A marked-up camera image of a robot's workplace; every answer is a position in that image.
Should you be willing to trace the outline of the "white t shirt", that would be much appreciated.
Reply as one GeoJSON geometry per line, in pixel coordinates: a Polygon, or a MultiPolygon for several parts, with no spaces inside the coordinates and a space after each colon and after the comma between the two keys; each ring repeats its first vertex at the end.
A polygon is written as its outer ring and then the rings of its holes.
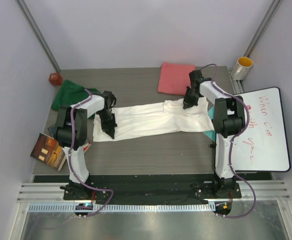
{"type": "Polygon", "coordinates": [[[205,97],[198,100],[198,105],[183,109],[183,99],[166,100],[159,103],[115,107],[115,138],[102,131],[101,120],[97,115],[93,122],[92,140],[115,142],[147,136],[163,135],[176,132],[202,133],[214,129],[208,115],[208,101],[205,97]]]}

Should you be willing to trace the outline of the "white whiteboard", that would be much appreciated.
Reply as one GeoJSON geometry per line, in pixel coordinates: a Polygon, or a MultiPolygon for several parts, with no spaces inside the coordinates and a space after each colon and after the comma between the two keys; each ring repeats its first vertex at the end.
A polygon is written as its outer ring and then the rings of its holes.
{"type": "Polygon", "coordinates": [[[234,139],[235,171],[287,172],[291,168],[280,90],[271,87],[241,94],[249,113],[247,129],[234,139]]]}

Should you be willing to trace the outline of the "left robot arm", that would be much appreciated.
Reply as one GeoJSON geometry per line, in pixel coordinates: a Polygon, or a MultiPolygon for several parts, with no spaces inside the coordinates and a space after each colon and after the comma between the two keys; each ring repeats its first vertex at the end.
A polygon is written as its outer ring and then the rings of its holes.
{"type": "Polygon", "coordinates": [[[111,91],[89,93],[86,99],[58,110],[53,137],[62,147],[69,168],[69,182],[60,187],[64,200],[87,200],[92,196],[94,190],[84,154],[88,118],[97,114],[101,130],[114,139],[117,124],[112,108],[116,101],[111,91]]]}

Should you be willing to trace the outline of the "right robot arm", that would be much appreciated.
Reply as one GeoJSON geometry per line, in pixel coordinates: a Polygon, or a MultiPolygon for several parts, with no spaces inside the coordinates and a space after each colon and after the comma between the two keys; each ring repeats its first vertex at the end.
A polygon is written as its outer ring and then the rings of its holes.
{"type": "Polygon", "coordinates": [[[232,165],[234,138],[245,131],[247,123],[244,101],[241,96],[222,90],[211,78],[202,78],[190,81],[183,108],[194,107],[201,97],[206,97],[214,105],[212,124],[216,133],[216,153],[211,190],[218,198],[229,198],[236,188],[236,172],[232,165]]]}

